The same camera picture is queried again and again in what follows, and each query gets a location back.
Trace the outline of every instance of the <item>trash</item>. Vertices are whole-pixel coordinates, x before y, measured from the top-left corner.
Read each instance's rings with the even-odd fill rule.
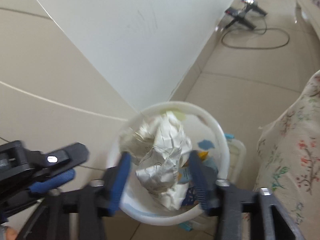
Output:
[[[137,131],[120,138],[120,149],[129,151],[138,164],[136,176],[152,197],[169,210],[178,210],[185,199],[188,183],[178,184],[179,168],[192,150],[176,116],[168,111],[144,121]]]

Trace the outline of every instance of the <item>red flower print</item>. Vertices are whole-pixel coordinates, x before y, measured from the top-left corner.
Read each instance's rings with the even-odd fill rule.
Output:
[[[300,140],[298,143],[300,150],[305,149],[307,145],[304,143],[304,140]]]
[[[307,160],[305,157],[301,157],[301,161],[302,161],[303,163],[308,163],[308,160]]]

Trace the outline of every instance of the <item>baseboard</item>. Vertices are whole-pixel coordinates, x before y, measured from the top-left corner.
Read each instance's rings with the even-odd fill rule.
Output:
[[[233,0],[231,6],[237,6],[239,4],[239,1],[240,0]],[[224,27],[229,22],[230,17],[222,15],[221,20],[215,27],[205,46],[202,48],[197,59],[180,80],[175,90],[171,93],[171,96],[169,98],[170,101],[184,101],[187,98],[200,73],[207,64],[214,48],[220,42]]]

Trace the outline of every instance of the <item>floor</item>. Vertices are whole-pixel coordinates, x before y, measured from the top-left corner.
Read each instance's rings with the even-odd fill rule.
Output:
[[[275,50],[252,51],[229,49],[219,43],[186,99],[209,111],[225,132],[233,133],[246,145],[247,158],[238,184],[243,188],[253,186],[258,172],[259,128],[279,117],[320,69],[320,42],[305,15],[295,9],[295,0],[257,1],[269,13],[268,27],[280,27],[290,34],[289,44]],[[283,40],[281,34],[270,31],[264,37],[250,37],[246,46],[269,46]],[[226,41],[239,45],[239,33]],[[126,230],[121,230],[117,239],[130,235],[131,240],[213,239],[212,229],[186,232],[177,226],[156,227],[126,220],[130,226],[124,226]]]

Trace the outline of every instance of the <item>blue patch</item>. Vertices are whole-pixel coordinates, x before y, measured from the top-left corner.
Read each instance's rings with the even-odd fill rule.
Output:
[[[215,148],[212,141],[209,141],[209,140],[203,140],[201,142],[198,142],[198,146],[199,146],[199,148],[204,149],[204,150],[209,150],[209,149]]]

